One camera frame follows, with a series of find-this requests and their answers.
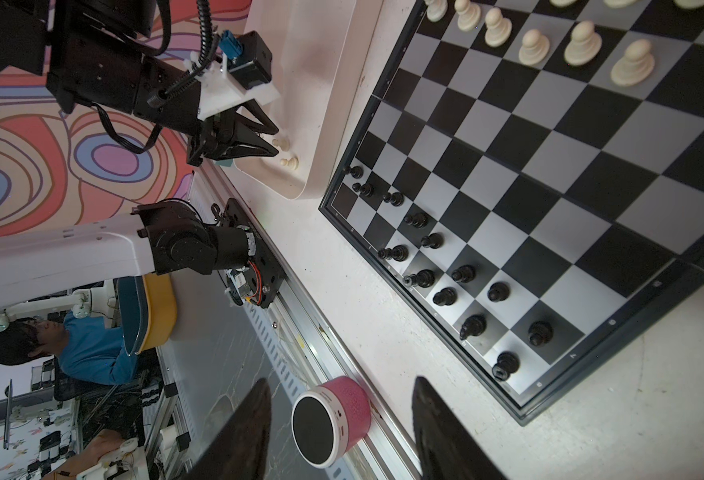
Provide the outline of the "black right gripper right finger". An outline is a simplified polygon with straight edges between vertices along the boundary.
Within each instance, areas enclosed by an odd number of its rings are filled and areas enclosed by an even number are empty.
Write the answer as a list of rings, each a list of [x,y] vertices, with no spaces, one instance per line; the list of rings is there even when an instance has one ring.
[[[412,413],[422,479],[505,478],[422,376],[415,380]]]

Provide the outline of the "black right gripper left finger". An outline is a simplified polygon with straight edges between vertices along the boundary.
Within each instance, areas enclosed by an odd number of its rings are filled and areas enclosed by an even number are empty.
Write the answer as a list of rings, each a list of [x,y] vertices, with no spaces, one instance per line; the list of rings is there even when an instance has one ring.
[[[206,452],[183,476],[187,480],[265,478],[270,442],[272,393],[260,378],[217,434]]]

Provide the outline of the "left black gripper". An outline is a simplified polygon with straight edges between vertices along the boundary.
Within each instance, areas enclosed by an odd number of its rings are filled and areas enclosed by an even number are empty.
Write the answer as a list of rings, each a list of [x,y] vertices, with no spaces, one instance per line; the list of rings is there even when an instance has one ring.
[[[171,94],[160,105],[150,103],[154,95],[185,77],[184,71],[146,56],[103,31],[77,25],[53,36],[46,86],[67,114],[77,105],[95,109],[107,135],[136,155],[151,150],[165,129],[188,137],[187,163],[193,166],[201,165],[204,159],[278,155],[279,150],[260,136],[232,140],[226,121],[200,119],[202,84],[194,78],[188,87]],[[138,144],[119,134],[110,119],[110,109],[153,123],[146,143]],[[279,133],[279,127],[256,99],[233,111],[235,121],[255,133]]]

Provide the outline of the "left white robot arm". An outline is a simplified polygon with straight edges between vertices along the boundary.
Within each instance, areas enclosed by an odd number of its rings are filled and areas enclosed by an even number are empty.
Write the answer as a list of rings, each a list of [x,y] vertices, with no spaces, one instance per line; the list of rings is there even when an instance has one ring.
[[[183,269],[243,270],[263,308],[286,278],[237,200],[208,223],[188,202],[169,198],[98,222],[0,237],[0,309],[66,287]]]

